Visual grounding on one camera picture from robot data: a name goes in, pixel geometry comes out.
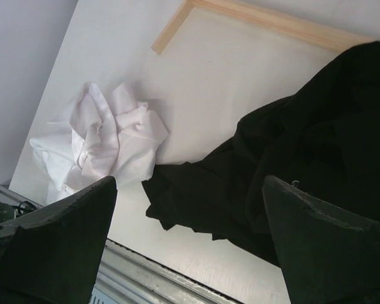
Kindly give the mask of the black shirt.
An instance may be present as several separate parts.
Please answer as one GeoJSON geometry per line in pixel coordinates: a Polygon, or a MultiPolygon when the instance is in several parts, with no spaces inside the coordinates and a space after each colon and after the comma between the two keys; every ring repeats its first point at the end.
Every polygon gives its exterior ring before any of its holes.
{"type": "Polygon", "coordinates": [[[380,222],[380,42],[341,53],[294,95],[252,111],[204,159],[157,165],[149,218],[211,234],[278,264],[263,196],[268,175],[380,222]]]}

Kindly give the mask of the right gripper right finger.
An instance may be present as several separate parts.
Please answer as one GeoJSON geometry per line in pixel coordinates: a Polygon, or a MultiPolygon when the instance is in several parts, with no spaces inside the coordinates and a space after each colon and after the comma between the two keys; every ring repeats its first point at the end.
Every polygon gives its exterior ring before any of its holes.
{"type": "Polygon", "coordinates": [[[262,194],[291,303],[380,303],[380,222],[272,175],[262,194]]]}

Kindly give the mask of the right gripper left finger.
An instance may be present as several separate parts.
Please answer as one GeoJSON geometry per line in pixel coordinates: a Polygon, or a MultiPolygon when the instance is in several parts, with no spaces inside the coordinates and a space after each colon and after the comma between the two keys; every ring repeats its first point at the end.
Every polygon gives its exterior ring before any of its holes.
{"type": "Polygon", "coordinates": [[[89,303],[116,200],[107,176],[0,223],[0,303],[89,303]]]}

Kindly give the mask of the white shirt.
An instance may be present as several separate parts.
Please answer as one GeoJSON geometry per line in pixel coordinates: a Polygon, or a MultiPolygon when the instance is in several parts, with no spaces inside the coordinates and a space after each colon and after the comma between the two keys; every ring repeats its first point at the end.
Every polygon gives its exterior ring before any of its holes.
{"type": "Polygon", "coordinates": [[[34,160],[47,177],[46,204],[106,177],[126,186],[150,179],[156,151],[169,132],[127,84],[109,98],[86,82],[43,133],[30,139],[34,160]]]}

